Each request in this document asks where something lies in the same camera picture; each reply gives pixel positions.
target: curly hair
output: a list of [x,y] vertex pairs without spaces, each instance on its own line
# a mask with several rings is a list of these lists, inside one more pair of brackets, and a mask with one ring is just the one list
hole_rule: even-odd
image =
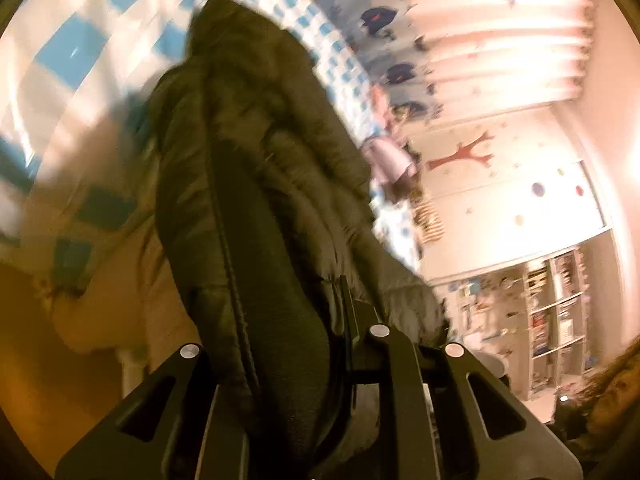
[[624,353],[610,362],[604,370],[587,380],[586,386],[577,396],[580,410],[583,413],[591,413],[591,410],[611,381],[626,367],[626,364],[636,356],[640,356],[640,336],[636,337]]

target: wooden floor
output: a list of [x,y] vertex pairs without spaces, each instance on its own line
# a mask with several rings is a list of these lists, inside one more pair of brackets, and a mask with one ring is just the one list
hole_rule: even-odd
[[44,469],[53,474],[119,397],[113,353],[68,350],[33,299],[30,278],[0,264],[0,407]]

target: bed sheet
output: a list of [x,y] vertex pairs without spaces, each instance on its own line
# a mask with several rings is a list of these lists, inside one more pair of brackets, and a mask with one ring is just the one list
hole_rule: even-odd
[[[205,1],[23,1],[0,38],[0,260],[83,287],[152,213],[144,103]],[[306,47],[356,145],[380,131],[366,72],[312,0],[238,1]]]

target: black jacket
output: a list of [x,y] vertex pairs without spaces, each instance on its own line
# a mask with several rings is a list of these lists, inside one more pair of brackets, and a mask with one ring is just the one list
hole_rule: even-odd
[[[183,303],[250,434],[303,476],[343,394],[339,277],[414,342],[443,341],[441,305],[372,234],[370,168],[288,32],[209,0],[149,104]],[[366,415],[350,452],[375,439]]]

